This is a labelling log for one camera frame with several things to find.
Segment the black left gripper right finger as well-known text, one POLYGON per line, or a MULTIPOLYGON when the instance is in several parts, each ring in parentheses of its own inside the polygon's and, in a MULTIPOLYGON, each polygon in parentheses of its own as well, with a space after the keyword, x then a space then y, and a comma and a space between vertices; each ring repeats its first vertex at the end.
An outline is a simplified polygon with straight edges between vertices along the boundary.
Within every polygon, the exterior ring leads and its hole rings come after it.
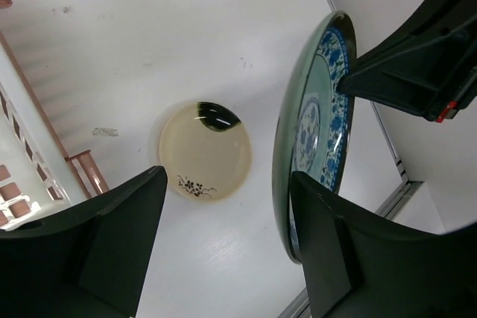
POLYGON ((303 172, 290 182, 314 317, 474 317, 476 225, 443 235, 378 216, 303 172))

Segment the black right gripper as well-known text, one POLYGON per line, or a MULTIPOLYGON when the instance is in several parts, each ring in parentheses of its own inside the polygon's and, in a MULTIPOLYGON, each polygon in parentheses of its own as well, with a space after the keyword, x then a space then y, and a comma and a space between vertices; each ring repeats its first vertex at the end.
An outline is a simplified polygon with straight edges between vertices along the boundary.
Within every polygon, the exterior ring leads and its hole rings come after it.
POLYGON ((423 0, 337 90, 427 121, 453 119, 476 96, 476 0, 423 0))

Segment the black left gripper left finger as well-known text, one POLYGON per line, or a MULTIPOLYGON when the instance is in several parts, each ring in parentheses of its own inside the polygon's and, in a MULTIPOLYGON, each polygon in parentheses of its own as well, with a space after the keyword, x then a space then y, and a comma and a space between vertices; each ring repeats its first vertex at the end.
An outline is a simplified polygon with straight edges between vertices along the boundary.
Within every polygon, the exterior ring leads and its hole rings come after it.
POLYGON ((134 317, 165 201, 153 166, 120 186, 1 232, 3 317, 134 317))

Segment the cream plate with black motif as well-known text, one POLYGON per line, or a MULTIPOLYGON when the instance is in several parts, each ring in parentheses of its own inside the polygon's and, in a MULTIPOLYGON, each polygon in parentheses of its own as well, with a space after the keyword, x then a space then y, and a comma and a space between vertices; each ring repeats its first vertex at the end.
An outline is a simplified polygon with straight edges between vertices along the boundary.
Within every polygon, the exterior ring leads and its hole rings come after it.
POLYGON ((158 159, 171 187, 201 202, 225 199, 243 186, 253 161, 247 129, 228 108, 198 101, 165 122, 158 159))

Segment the blue floral plate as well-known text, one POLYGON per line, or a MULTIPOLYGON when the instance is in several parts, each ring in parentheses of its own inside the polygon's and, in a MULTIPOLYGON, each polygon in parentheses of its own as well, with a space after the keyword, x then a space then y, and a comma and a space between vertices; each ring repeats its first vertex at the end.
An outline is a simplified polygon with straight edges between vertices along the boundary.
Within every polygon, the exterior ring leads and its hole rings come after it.
POLYGON ((353 121, 353 98, 338 92, 339 80, 356 62, 356 36, 343 11, 328 14, 313 30, 294 65, 279 111, 271 187, 282 245, 300 263, 290 179, 302 171, 338 192, 353 121))

